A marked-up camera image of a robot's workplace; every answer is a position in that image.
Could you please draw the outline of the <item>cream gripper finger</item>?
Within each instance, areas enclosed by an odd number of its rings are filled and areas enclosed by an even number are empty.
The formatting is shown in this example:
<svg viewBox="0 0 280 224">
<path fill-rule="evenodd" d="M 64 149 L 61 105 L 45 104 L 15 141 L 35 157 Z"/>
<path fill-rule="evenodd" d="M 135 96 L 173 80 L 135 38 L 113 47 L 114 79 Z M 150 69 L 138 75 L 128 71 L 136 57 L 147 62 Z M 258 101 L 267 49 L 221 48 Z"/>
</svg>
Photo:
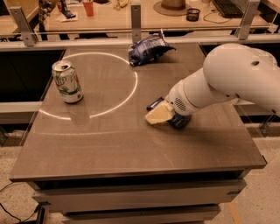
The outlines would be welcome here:
<svg viewBox="0 0 280 224">
<path fill-rule="evenodd" d="M 167 101 L 160 102 L 145 119 L 149 124 L 163 123 L 171 120 L 175 114 L 174 108 Z"/>
</svg>

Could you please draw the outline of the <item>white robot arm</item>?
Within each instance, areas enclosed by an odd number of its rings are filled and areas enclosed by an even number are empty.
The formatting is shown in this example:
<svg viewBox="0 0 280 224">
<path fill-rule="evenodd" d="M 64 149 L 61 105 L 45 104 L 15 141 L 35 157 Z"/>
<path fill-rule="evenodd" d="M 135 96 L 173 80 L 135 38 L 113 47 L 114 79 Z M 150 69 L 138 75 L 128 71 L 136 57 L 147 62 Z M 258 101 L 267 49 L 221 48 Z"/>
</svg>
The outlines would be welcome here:
<svg viewBox="0 0 280 224">
<path fill-rule="evenodd" d="M 280 114 L 280 67 L 272 54 L 240 44 L 215 47 L 203 67 L 175 84 L 145 119 L 164 123 L 235 98 Z"/>
</svg>

